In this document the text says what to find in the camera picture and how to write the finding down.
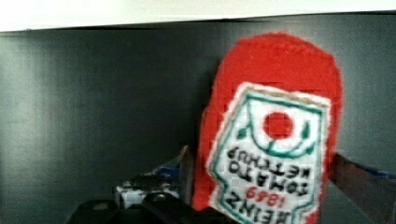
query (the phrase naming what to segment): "red knitted fabric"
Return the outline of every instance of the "red knitted fabric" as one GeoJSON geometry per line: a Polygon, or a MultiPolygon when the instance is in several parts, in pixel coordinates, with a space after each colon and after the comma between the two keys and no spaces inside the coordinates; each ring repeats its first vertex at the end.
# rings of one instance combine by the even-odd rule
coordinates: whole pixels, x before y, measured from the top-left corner
{"type": "MultiPolygon", "coordinates": [[[[267,34],[240,39],[236,46],[225,56],[219,67],[209,105],[203,114],[201,123],[193,207],[197,210],[202,210],[209,206],[210,197],[217,182],[213,175],[208,172],[206,164],[216,137],[219,134],[221,124],[224,121],[225,113],[229,110],[230,103],[242,83],[274,87],[285,92],[303,92],[330,100],[330,121],[326,130],[327,136],[324,139],[325,144],[323,145],[326,147],[322,152],[324,156],[320,159],[321,167],[324,168],[320,175],[321,192],[319,200],[321,201],[323,188],[328,177],[329,165],[332,162],[342,107],[340,73],[332,55],[313,44],[291,35],[267,34]]],[[[279,115],[275,114],[269,119],[275,120],[278,117],[279,115]]],[[[268,118],[265,122],[265,125],[267,125],[269,122],[268,118]]],[[[276,120],[274,124],[279,127],[279,122],[276,120]]],[[[281,122],[280,125],[292,128],[287,122],[286,124],[281,122]]],[[[275,130],[275,132],[282,134],[282,128],[280,129],[275,130]]],[[[311,212],[309,216],[303,219],[296,219],[292,223],[313,224],[317,221],[317,215],[318,209],[311,212]]],[[[251,223],[251,221],[244,221],[244,219],[235,217],[234,219],[242,223],[251,223]]]]}

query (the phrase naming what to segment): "white label patch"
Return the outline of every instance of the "white label patch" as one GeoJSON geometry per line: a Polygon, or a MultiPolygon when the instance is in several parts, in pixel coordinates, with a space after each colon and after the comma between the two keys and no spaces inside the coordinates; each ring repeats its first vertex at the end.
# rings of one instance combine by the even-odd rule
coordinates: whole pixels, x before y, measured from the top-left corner
{"type": "Polygon", "coordinates": [[[329,109],[316,95],[241,84],[206,165],[210,205],[241,223],[304,223],[318,209],[329,109]]]}

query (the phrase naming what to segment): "dark gray backdrop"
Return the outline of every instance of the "dark gray backdrop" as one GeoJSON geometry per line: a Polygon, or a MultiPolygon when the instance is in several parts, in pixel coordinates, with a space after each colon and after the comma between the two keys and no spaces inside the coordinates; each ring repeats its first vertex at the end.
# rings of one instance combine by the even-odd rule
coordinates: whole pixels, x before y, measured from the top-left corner
{"type": "MultiPolygon", "coordinates": [[[[311,15],[0,34],[0,222],[65,223],[80,203],[111,198],[120,179],[195,146],[221,58],[238,38],[270,31],[335,56],[345,87],[337,149],[396,173],[395,19],[311,15]]],[[[372,222],[329,184],[321,223],[372,222]]]]}

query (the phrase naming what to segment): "metal object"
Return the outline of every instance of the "metal object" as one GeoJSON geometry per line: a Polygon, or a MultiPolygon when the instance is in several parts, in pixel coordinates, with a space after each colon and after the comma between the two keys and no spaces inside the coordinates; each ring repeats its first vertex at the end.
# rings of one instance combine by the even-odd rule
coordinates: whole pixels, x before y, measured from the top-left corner
{"type": "Polygon", "coordinates": [[[138,175],[115,187],[116,202],[121,209],[138,207],[150,193],[166,192],[190,204],[194,159],[189,147],[181,149],[172,160],[152,172],[138,175]]]}
{"type": "Polygon", "coordinates": [[[138,175],[115,187],[116,203],[120,209],[139,206],[150,193],[166,192],[179,197],[180,186],[177,177],[170,175],[138,175]]]}
{"type": "Polygon", "coordinates": [[[330,180],[375,223],[396,223],[395,176],[334,158],[330,180]]]}

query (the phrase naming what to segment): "green leaves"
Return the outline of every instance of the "green leaves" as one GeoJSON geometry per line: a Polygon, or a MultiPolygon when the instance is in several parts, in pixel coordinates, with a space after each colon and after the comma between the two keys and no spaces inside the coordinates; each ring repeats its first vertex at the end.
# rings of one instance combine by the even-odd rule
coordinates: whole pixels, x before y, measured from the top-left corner
{"type": "Polygon", "coordinates": [[[305,123],[304,129],[301,132],[301,137],[305,140],[309,137],[309,135],[311,134],[311,128],[309,127],[308,122],[305,123]]]}
{"type": "Polygon", "coordinates": [[[240,140],[240,139],[246,138],[247,135],[248,135],[248,127],[243,128],[243,129],[240,129],[240,130],[238,131],[238,135],[236,136],[236,138],[237,138],[238,140],[240,140]]]}

